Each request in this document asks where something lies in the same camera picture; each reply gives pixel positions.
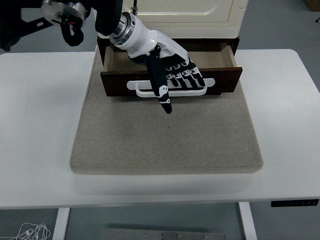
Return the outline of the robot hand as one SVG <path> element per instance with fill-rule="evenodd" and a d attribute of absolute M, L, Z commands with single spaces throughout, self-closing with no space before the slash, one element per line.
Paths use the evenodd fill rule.
<path fill-rule="evenodd" d="M 176 41 L 158 30 L 150 30 L 133 14 L 124 12 L 109 36 L 131 61 L 147 68 L 152 96 L 167 114 L 172 112 L 168 82 L 182 90 L 203 90 L 206 83 L 196 64 Z"/>

